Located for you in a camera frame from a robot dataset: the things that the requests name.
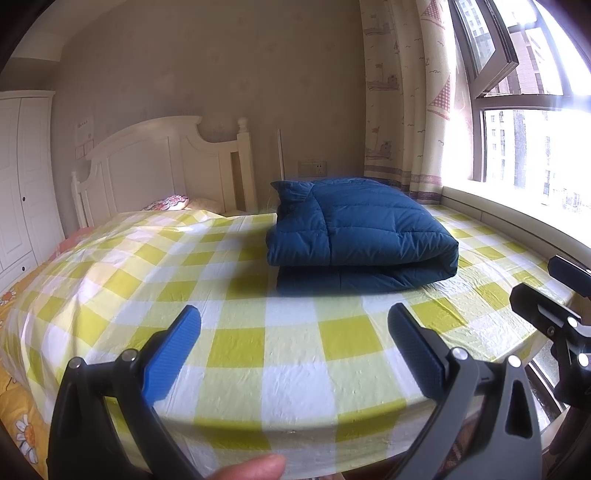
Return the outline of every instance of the folded blue quilt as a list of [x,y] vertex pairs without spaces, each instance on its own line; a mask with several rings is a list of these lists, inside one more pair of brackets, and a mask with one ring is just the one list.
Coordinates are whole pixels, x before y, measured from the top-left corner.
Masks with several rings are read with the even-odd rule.
[[267,261],[285,294],[394,291],[452,277],[458,243],[422,206],[368,179],[278,181]]

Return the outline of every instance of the curtain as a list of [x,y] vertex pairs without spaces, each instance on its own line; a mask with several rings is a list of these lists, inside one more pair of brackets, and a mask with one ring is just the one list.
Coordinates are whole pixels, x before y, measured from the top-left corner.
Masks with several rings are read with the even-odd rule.
[[421,203],[439,203],[455,89],[449,6],[359,0],[366,77],[365,176]]

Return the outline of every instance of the open window pane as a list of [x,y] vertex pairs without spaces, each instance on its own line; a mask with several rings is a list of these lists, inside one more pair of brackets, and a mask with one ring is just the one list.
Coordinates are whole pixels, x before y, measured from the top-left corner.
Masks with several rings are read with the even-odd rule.
[[559,222],[588,225],[589,125],[591,113],[574,110],[485,111],[486,181],[525,192],[528,202],[544,205]]
[[471,59],[470,95],[477,98],[515,69],[517,53],[495,4],[486,0],[454,1],[454,27],[456,32],[465,33],[458,38],[462,55]]
[[534,9],[527,0],[495,0],[506,27],[524,25],[537,20]]
[[587,64],[552,15],[540,4],[536,3],[536,6],[556,42],[573,93],[575,95],[591,95],[591,73],[589,73]]
[[495,45],[476,2],[462,1],[459,12],[470,42],[476,71],[480,73],[495,52]]
[[562,95],[554,57],[541,28],[511,34],[519,65],[486,96],[549,93]]

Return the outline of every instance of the finger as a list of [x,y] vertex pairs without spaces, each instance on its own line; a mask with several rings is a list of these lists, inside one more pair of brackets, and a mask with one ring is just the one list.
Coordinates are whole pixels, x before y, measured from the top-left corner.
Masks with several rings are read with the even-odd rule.
[[224,467],[208,480],[279,480],[285,470],[283,455],[265,455]]

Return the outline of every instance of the wardrobe door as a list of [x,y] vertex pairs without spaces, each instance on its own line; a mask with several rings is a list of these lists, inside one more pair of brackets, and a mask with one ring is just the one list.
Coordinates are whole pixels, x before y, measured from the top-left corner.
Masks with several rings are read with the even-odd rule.
[[64,239],[53,189],[49,149],[49,98],[23,98],[18,117],[18,182],[37,263]]
[[31,251],[18,188],[17,128],[21,99],[0,100],[0,265]]

